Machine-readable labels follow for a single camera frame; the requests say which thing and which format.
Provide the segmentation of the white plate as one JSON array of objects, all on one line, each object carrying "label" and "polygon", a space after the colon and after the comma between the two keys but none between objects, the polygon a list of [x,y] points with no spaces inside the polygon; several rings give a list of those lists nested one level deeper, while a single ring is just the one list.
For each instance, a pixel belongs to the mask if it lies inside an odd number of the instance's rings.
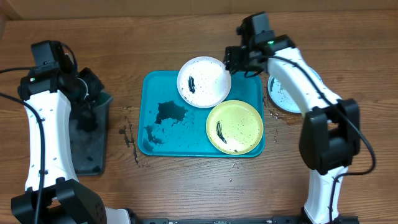
[{"label": "white plate", "polygon": [[213,57],[195,57],[178,71],[177,90],[188,104],[212,108],[226,99],[231,75],[223,62]]}]

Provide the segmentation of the light blue plate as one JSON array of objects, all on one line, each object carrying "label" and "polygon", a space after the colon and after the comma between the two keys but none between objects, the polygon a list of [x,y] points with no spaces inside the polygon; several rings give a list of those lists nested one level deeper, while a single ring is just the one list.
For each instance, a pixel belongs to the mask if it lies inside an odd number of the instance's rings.
[{"label": "light blue plate", "polygon": [[313,108],[319,94],[300,69],[286,66],[269,68],[268,94],[284,111],[302,114]]}]

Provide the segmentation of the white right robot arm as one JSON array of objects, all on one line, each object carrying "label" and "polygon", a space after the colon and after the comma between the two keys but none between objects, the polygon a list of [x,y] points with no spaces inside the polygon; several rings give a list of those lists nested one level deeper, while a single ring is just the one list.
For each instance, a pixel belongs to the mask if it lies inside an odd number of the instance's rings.
[{"label": "white right robot arm", "polygon": [[268,73],[303,116],[298,148],[310,175],[307,201],[294,223],[358,223],[358,217],[338,211],[344,177],[366,175],[376,167],[374,149],[360,131],[357,102],[323,84],[290,37],[274,34],[266,12],[244,18],[236,33],[241,45],[225,49],[226,69],[232,74]]}]

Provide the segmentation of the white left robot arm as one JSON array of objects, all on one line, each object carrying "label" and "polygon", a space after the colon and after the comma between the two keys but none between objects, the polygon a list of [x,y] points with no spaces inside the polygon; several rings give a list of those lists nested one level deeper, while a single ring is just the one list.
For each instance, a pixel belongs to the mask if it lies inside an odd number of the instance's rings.
[{"label": "white left robot arm", "polygon": [[45,40],[31,50],[35,66],[18,87],[30,164],[12,214],[21,223],[135,223],[130,209],[106,207],[78,180],[104,171],[112,96],[89,68],[79,68],[66,44]]}]

